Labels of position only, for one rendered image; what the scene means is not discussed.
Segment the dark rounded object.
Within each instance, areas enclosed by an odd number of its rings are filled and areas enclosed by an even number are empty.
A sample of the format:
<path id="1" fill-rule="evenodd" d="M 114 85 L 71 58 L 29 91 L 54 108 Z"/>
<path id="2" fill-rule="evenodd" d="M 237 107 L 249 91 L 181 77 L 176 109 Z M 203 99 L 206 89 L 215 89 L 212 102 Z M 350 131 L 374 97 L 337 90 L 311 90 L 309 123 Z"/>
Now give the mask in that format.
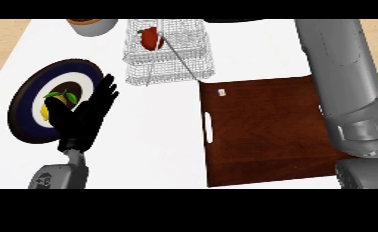
<path id="1" fill-rule="evenodd" d="M 244 23 L 262 20 L 265 19 L 204 19 L 207 23 Z"/>

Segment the red bell pepper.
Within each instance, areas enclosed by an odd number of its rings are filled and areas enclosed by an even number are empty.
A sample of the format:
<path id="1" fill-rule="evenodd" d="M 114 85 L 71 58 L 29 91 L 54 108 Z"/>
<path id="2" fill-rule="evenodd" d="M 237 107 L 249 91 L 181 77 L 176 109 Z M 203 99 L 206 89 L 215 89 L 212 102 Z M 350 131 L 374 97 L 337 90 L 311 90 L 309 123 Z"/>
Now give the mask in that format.
<path id="1" fill-rule="evenodd" d="M 139 30 L 138 33 L 141 34 L 141 44 L 147 50 L 156 51 L 163 48 L 164 39 L 159 36 L 156 27 Z"/>

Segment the brown wooden tray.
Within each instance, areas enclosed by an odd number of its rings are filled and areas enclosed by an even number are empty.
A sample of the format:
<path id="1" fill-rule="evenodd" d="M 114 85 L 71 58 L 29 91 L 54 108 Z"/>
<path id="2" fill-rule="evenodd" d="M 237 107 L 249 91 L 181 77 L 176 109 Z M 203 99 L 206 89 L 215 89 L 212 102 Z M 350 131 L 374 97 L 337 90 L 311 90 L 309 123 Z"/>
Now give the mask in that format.
<path id="1" fill-rule="evenodd" d="M 331 146 L 309 76 L 203 83 L 200 96 L 212 187 L 336 174 L 349 155 Z"/>

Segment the yellow lemon with green leaves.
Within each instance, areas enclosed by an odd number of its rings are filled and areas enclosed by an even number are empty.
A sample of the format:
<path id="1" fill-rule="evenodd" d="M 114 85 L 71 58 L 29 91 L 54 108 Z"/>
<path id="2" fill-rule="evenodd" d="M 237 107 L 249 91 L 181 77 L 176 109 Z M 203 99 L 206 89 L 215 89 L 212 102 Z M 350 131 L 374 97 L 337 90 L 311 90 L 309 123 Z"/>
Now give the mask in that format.
<path id="1" fill-rule="evenodd" d="M 68 90 L 64 90 L 63 92 L 51 92 L 46 95 L 46 98 L 54 97 L 57 98 L 66 105 L 76 105 L 79 103 L 79 99 L 74 93 L 71 93 Z M 48 106 L 42 105 L 42 109 L 40 109 L 40 114 L 43 117 L 43 120 L 48 121 L 49 120 L 49 110 L 48 110 Z"/>

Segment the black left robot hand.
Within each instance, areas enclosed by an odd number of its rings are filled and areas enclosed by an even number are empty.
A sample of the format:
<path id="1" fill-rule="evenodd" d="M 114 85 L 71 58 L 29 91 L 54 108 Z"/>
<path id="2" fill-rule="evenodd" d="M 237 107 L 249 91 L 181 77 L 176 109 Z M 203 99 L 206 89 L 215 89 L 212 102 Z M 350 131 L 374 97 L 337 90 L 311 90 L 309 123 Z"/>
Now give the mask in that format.
<path id="1" fill-rule="evenodd" d="M 45 100 L 49 122 L 61 134 L 61 152 L 77 150 L 85 153 L 91 149 L 119 94 L 114 76 L 108 74 L 89 100 L 82 102 L 74 111 L 58 98 L 49 97 Z"/>

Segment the dark blue and white plate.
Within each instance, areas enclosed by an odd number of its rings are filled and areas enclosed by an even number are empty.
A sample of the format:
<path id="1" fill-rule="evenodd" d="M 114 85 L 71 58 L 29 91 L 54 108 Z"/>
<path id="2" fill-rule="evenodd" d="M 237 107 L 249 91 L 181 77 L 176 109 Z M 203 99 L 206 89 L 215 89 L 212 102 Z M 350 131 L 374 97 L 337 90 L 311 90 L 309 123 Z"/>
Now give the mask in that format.
<path id="1" fill-rule="evenodd" d="M 83 59 L 58 61 L 35 73 L 15 93 L 8 111 L 9 129 L 23 142 L 43 144 L 60 138 L 60 132 L 42 115 L 45 96 L 63 94 L 67 107 L 76 110 L 102 78 L 98 65 Z"/>

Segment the grey pot with brown rim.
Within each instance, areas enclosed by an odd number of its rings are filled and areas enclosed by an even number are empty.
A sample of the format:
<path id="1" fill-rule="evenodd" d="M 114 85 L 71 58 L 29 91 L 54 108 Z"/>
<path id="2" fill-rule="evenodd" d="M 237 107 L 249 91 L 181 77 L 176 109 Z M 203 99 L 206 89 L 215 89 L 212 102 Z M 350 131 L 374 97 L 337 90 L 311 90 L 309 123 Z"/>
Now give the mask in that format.
<path id="1" fill-rule="evenodd" d="M 116 26 L 117 19 L 68 19 L 74 31 L 85 37 L 104 35 Z"/>

